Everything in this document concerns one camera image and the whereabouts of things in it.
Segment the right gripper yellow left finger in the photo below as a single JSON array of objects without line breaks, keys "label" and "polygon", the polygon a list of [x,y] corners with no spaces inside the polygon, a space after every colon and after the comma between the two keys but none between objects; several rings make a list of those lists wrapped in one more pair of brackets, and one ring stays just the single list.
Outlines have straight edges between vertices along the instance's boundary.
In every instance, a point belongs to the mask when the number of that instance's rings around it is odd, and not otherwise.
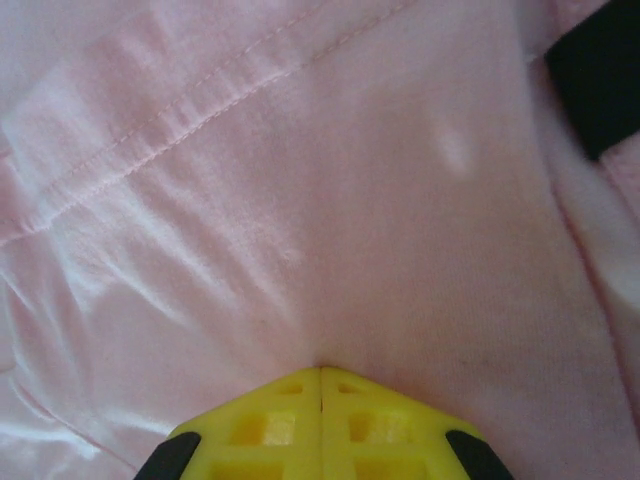
[{"label": "right gripper yellow left finger", "polygon": [[307,368],[177,426],[139,479],[318,479],[320,370]]}]

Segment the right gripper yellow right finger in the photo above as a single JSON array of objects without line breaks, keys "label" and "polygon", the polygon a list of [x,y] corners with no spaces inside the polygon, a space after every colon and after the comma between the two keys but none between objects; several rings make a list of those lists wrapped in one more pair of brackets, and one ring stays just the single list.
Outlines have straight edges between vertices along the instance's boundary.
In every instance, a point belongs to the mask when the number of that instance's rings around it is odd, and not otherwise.
[{"label": "right gripper yellow right finger", "polygon": [[511,479],[468,422],[351,372],[320,369],[325,479]]}]

